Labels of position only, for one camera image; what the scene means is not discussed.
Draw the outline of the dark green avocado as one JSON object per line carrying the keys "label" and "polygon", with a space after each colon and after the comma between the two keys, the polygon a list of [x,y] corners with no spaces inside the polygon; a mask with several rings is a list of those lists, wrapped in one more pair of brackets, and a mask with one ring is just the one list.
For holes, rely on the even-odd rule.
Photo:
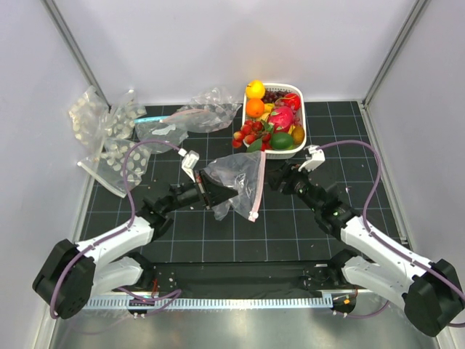
{"label": "dark green avocado", "polygon": [[284,151],[294,146],[294,139],[289,133],[277,132],[270,138],[270,145],[273,150]]}

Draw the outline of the crumpled clear bag pink dots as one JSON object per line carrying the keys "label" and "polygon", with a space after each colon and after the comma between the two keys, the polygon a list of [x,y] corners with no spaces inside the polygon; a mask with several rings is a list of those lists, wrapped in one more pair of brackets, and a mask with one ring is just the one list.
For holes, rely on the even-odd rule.
{"label": "crumpled clear bag pink dots", "polygon": [[186,132],[217,132],[231,125],[241,106],[225,87],[214,87],[197,94],[162,122]]}

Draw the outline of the red lychee bunch with leaves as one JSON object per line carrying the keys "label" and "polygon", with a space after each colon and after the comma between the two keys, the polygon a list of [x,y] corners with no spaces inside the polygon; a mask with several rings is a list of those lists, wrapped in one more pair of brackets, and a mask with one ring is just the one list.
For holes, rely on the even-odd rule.
{"label": "red lychee bunch with leaves", "polygon": [[232,136],[232,147],[240,148],[242,145],[250,147],[259,142],[259,150],[271,150],[271,138],[274,126],[263,120],[245,120],[240,129]]}

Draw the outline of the clear bag white dots front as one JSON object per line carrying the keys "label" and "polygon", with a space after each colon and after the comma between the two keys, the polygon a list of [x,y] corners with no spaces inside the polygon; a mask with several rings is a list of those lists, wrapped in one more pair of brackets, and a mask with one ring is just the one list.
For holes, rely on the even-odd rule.
{"label": "clear bag white dots front", "polygon": [[80,160],[78,166],[112,194],[124,198],[126,196],[124,174],[127,176],[129,190],[132,190],[142,182],[151,155],[148,147],[138,146],[129,154],[124,171],[125,155],[134,145],[135,142],[130,140],[108,138],[103,143],[104,151]]}

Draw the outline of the clear zip bag pink zipper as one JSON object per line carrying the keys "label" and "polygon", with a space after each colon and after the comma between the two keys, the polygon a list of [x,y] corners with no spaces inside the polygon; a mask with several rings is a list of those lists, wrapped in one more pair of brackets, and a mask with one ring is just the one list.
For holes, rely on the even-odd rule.
{"label": "clear zip bag pink zipper", "polygon": [[265,153],[254,151],[218,158],[204,168],[213,180],[238,192],[232,198],[213,205],[216,220],[223,220],[232,208],[248,221],[256,221],[262,200],[265,163]]}

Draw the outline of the clear bag white dots back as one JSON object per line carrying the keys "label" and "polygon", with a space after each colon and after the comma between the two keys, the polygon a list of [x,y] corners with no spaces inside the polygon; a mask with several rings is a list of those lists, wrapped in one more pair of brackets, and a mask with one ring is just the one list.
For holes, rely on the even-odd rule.
{"label": "clear bag white dots back", "polygon": [[75,138],[89,151],[98,151],[102,146],[104,121],[108,104],[90,86],[70,107],[68,114],[72,121]]}

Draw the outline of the brown kiwi fruit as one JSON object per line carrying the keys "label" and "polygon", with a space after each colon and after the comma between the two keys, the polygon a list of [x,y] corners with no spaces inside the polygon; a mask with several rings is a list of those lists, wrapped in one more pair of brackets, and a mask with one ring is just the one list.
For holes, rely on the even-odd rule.
{"label": "brown kiwi fruit", "polygon": [[305,139],[305,136],[306,136],[306,132],[304,130],[304,128],[302,126],[295,126],[292,133],[291,133],[291,136],[293,137],[293,140],[294,140],[294,144],[295,145],[300,145],[303,143],[304,139]]}

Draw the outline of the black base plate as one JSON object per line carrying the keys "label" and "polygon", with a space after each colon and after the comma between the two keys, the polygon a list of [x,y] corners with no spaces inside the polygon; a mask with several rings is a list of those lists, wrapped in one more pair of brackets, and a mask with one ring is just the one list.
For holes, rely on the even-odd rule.
{"label": "black base plate", "polygon": [[361,286],[346,281],[326,260],[278,262],[155,263],[152,276],[131,292],[156,290],[165,295],[179,289],[192,299],[291,299],[318,297],[324,291],[357,292]]}

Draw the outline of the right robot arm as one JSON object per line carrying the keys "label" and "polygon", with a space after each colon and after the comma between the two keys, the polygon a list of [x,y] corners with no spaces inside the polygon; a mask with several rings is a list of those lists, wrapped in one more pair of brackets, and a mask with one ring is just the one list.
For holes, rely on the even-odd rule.
{"label": "right robot arm", "polygon": [[267,180],[273,190],[300,198],[324,233],[349,246],[331,260],[332,286],[352,284],[376,293],[430,337],[462,326],[454,319],[464,311],[464,292],[448,261],[432,262],[397,243],[342,201],[336,184],[318,183],[302,165],[285,162]]}

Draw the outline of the pink dragon fruit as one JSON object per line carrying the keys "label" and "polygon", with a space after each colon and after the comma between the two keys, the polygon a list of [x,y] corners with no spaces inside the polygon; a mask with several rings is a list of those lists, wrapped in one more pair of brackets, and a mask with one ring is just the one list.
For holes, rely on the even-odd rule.
{"label": "pink dragon fruit", "polygon": [[288,106],[275,108],[269,114],[267,123],[273,125],[276,132],[288,132],[294,123],[294,112]]}

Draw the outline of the clear bag white dots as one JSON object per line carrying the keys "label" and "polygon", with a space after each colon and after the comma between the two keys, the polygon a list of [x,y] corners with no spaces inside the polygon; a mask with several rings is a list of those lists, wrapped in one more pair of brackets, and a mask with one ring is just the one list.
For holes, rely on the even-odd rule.
{"label": "clear bag white dots", "polygon": [[137,93],[130,89],[110,108],[104,122],[105,135],[118,139],[131,137],[135,120],[146,114],[145,106],[137,101]]}
{"label": "clear bag white dots", "polygon": [[68,114],[72,121],[75,138],[89,151],[98,151],[102,146],[104,121],[108,104],[90,86],[70,107]]}
{"label": "clear bag white dots", "polygon": [[129,190],[132,190],[142,182],[151,155],[148,147],[138,146],[129,154],[124,171],[125,155],[134,145],[135,142],[130,140],[108,138],[103,143],[104,151],[80,160],[78,166],[112,194],[124,198],[126,196],[124,174],[127,176]]}

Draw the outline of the orange fruit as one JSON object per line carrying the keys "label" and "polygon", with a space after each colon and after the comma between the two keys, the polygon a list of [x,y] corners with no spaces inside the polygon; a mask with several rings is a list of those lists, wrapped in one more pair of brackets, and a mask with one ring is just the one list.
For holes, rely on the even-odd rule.
{"label": "orange fruit", "polygon": [[246,103],[246,115],[252,119],[259,118],[264,113],[264,102],[259,98],[251,98]]}

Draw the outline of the white perforated plastic basket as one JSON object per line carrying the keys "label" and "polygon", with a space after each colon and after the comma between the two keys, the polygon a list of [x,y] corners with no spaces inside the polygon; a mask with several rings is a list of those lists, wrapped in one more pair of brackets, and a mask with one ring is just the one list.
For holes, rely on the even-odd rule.
{"label": "white perforated plastic basket", "polygon": [[[293,111],[294,112],[294,123],[291,125],[291,128],[289,129],[289,131],[285,132],[285,133],[289,133],[291,135],[291,133],[292,133],[295,126],[298,126],[298,125],[302,126],[304,128],[305,132],[306,132],[306,136],[305,136],[305,139],[304,139],[303,143],[300,144],[300,145],[295,145],[294,144],[294,146],[292,148],[289,148],[289,149],[284,150],[284,151],[276,151],[276,150],[273,150],[273,149],[264,151],[267,154],[268,159],[274,159],[274,160],[289,159],[289,158],[295,156],[300,150],[302,150],[304,148],[305,144],[306,144],[306,141],[307,141],[307,126],[306,126],[306,121],[305,121],[305,107],[304,107],[303,95],[302,95],[301,91],[298,88],[296,88],[294,86],[291,86],[289,84],[266,83],[266,82],[263,83],[263,84],[264,84],[266,90],[267,89],[275,90],[275,91],[283,90],[283,91],[287,91],[288,93],[296,93],[301,98],[302,106],[298,111]],[[250,118],[250,117],[248,117],[246,115],[246,103],[247,103],[248,100],[249,99],[246,97],[246,94],[245,94],[244,98],[243,98],[242,124],[244,123],[245,120],[248,120],[248,119],[256,120],[256,119],[252,119],[252,118]],[[284,103],[283,103],[282,98],[276,100],[275,103],[273,103],[273,104],[275,105],[275,108],[285,106]]]}

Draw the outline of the clear bag blue zipper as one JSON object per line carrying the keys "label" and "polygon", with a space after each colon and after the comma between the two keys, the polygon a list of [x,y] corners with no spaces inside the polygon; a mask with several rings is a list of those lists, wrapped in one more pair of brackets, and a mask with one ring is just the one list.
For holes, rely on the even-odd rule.
{"label": "clear bag blue zipper", "polygon": [[140,142],[157,140],[155,143],[145,143],[144,146],[151,150],[153,155],[158,155],[179,147],[188,138],[187,131],[178,129],[173,124],[162,122],[164,117],[146,117],[135,120],[135,131]]}

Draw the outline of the purple grape bunch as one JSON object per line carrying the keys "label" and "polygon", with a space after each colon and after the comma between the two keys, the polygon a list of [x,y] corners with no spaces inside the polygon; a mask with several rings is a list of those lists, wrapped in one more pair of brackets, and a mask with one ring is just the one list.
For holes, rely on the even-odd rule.
{"label": "purple grape bunch", "polygon": [[287,91],[283,91],[283,90],[275,91],[275,90],[267,89],[265,91],[264,97],[262,98],[262,101],[264,103],[275,103],[276,100],[282,97],[285,97],[287,94],[288,94]]}

